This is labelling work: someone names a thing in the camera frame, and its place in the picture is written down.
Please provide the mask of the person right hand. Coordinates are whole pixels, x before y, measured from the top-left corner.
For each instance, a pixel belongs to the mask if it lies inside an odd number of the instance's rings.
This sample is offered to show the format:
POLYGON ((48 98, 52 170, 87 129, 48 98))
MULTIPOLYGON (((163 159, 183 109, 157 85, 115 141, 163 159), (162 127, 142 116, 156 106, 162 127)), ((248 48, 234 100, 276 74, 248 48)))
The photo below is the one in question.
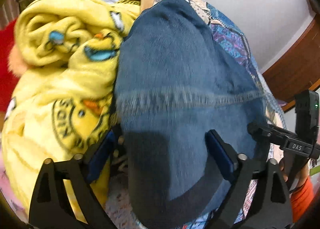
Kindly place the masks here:
MULTIPOLYGON (((283 157, 279 162, 280 171, 283 175, 285 182, 288 180, 288 174, 285 172, 285 158, 283 157)), ((309 164, 307 163, 297 174, 295 180, 291 187, 289 188, 289 192, 297 191, 304 185, 309 177, 309 164)))

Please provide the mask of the orange sleeve right forearm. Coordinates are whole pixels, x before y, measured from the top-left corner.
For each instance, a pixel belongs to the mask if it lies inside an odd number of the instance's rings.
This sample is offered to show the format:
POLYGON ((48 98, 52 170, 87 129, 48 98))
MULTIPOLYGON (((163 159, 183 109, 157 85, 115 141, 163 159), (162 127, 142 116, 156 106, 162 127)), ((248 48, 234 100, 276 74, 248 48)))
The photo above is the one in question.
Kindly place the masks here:
POLYGON ((297 222, 302 217, 302 215, 308 209, 308 206, 312 202, 313 197, 313 185, 310 176, 308 176, 305 183, 291 194, 290 201, 292 207, 293 222, 297 222))

